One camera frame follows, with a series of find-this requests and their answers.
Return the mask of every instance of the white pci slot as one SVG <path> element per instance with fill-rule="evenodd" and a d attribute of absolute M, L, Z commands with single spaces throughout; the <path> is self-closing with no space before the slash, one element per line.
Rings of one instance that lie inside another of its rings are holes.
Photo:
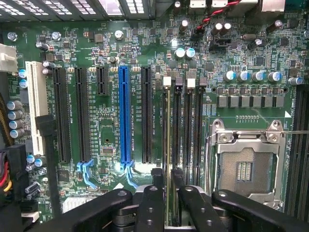
<path fill-rule="evenodd" d="M 45 151 L 35 117 L 48 114 L 46 77 L 42 74 L 42 69 L 41 63 L 26 61 L 33 154 L 37 156 L 44 155 Z"/>

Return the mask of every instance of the yellow wire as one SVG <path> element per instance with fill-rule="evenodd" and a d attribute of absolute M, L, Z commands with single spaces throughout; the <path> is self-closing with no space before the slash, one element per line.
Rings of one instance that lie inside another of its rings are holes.
<path fill-rule="evenodd" d="M 4 192 L 7 192 L 7 191 L 10 190 L 11 187 L 12 187 L 12 182 L 11 182 L 11 180 L 10 180 L 8 186 L 7 186 L 3 191 L 4 191 Z"/>

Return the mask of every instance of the green circuit board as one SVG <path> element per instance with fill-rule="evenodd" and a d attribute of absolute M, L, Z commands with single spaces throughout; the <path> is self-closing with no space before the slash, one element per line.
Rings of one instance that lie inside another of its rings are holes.
<path fill-rule="evenodd" d="M 93 22 L 50 22 L 50 23 L 6 23 L 2 25 L 3 34 L 14 31 L 18 35 L 16 42 L 4 40 L 5 45 L 14 46 L 17 49 L 18 68 L 25 69 L 26 61 L 42 62 L 46 57 L 34 45 L 45 38 L 46 43 L 52 48 L 49 54 L 53 54 L 54 63 L 57 67 L 66 69 L 68 83 L 69 115 L 70 115 L 70 144 L 71 160 L 68 163 L 57 165 L 58 187 L 61 201 L 67 197 L 95 197 L 114 189 L 116 186 L 134 191 L 128 184 L 126 174 L 120 171 L 120 122 L 119 122 L 119 66 L 128 66 L 131 90 L 131 135 L 132 135 L 132 159 L 135 161 L 133 169 L 133 182 L 136 185 L 152 183 L 151 170 L 155 167 L 163 167 L 162 163 L 162 137 L 163 137 L 163 104 L 166 91 L 163 88 L 163 78 L 171 76 L 181 77 L 183 83 L 187 78 L 193 77 L 198 82 L 200 78 L 206 78 L 207 87 L 203 94 L 202 124 L 201 124 L 201 172 L 200 186 L 205 189 L 205 178 L 208 177 L 204 170 L 204 157 L 207 152 L 206 140 L 209 136 L 209 127 L 212 122 L 219 118 L 228 129 L 266 129 L 273 120 L 280 120 L 285 131 L 291 131 L 294 113 L 295 87 L 288 83 L 289 69 L 296 68 L 297 76 L 304 75 L 304 62 L 306 60 L 307 41 L 303 36 L 306 21 L 302 11 L 286 12 L 282 17 L 283 27 L 267 35 L 266 26 L 248 26 L 242 18 L 213 18 L 204 36 L 199 40 L 191 39 L 191 29 L 201 21 L 200 16 L 188 19 L 189 29 L 184 34 L 178 32 L 179 24 L 186 18 L 185 13 L 177 16 L 165 14 L 156 21 L 93 21 Z M 291 22 L 297 21 L 296 27 Z M 226 52 L 210 52 L 209 43 L 213 39 L 210 31 L 216 23 L 229 22 L 232 25 L 231 32 L 226 35 L 231 39 L 231 44 Z M 123 32 L 122 40 L 115 38 L 115 31 Z M 51 33 L 58 31 L 62 37 L 60 41 L 54 41 Z M 241 39 L 246 33 L 254 33 L 264 40 L 264 46 L 248 50 L 247 45 L 251 41 Z M 177 48 L 193 48 L 196 54 L 192 60 L 175 59 L 174 52 Z M 110 64 L 110 57 L 117 58 L 116 64 Z M 109 95 L 97 94 L 97 76 L 95 67 L 108 68 Z M 142 141 L 144 135 L 141 129 L 141 67 L 149 65 L 152 71 L 152 160 L 151 163 L 142 163 Z M 88 187 L 81 173 L 77 171 L 77 163 L 80 161 L 78 123 L 76 106 L 76 89 L 74 68 L 86 68 L 88 78 L 89 97 L 89 121 L 91 156 L 94 166 L 91 168 L 91 182 L 98 188 Z M 233 70 L 236 73 L 248 71 L 252 74 L 258 71 L 280 72 L 282 79 L 277 83 L 266 79 L 256 83 L 251 79 L 245 82 L 233 80 L 226 82 L 223 75 Z M 46 78 L 49 113 L 55 115 L 55 96 L 53 92 L 52 77 Z M 11 100 L 20 99 L 20 78 L 10 76 Z M 173 131 L 173 97 L 171 88 L 170 100 L 170 131 Z M 220 107 L 219 96 L 282 96 L 283 107 Z M 181 96 L 181 123 L 178 130 L 183 139 L 184 122 L 184 99 Z M 24 120 L 26 130 L 30 130 L 29 108 L 24 105 Z M 194 110 L 190 111 L 194 119 Z M 16 142 L 24 143 L 30 138 L 30 133 Z M 170 134 L 171 148 L 173 133 Z M 291 136 L 286 136 L 286 152 L 284 157 L 284 169 L 282 178 L 281 201 L 285 201 L 285 188 L 289 166 L 289 150 Z M 55 159 L 58 159 L 57 144 L 55 142 Z M 180 163 L 183 167 L 183 142 L 180 144 Z M 52 218 L 49 202 L 49 189 L 46 178 L 38 175 L 37 171 L 30 173 L 31 182 L 38 181 L 42 191 L 37 200 L 40 203 L 42 222 Z"/>

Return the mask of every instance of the blue pcie slot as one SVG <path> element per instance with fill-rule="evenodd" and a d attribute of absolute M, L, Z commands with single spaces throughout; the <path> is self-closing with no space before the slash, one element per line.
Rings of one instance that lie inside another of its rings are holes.
<path fill-rule="evenodd" d="M 120 102 L 120 163 L 124 168 L 131 162 L 131 104 L 130 78 L 127 66 L 120 66 L 119 71 Z"/>

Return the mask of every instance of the red wire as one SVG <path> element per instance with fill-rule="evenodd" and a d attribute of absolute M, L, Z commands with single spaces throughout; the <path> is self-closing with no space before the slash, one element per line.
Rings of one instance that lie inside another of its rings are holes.
<path fill-rule="evenodd" d="M 6 181 L 6 178 L 8 177 L 8 166 L 9 166 L 9 163 L 5 162 L 5 164 L 4 164 L 4 175 L 3 175 L 2 180 L 0 181 L 0 187 L 3 186 L 4 182 Z"/>
<path fill-rule="evenodd" d="M 219 13 L 222 13 L 222 12 L 224 11 L 224 9 L 227 8 L 227 7 L 230 7 L 230 6 L 232 6 L 232 5 L 237 5 L 238 3 L 240 3 L 240 1 L 241 1 L 241 0 L 230 2 L 230 3 L 228 3 L 225 7 L 223 7 L 222 9 L 212 12 L 212 14 L 211 14 L 210 16 L 208 16 L 207 18 L 204 18 L 204 19 L 203 19 L 202 24 L 199 25 L 199 26 L 197 26 L 197 29 L 198 29 L 198 30 L 203 29 L 203 24 L 205 24 L 205 23 L 207 23 L 208 21 L 210 21 L 211 17 L 213 17 L 213 16 L 215 16 L 215 15 L 217 15 L 217 14 L 219 14 Z"/>

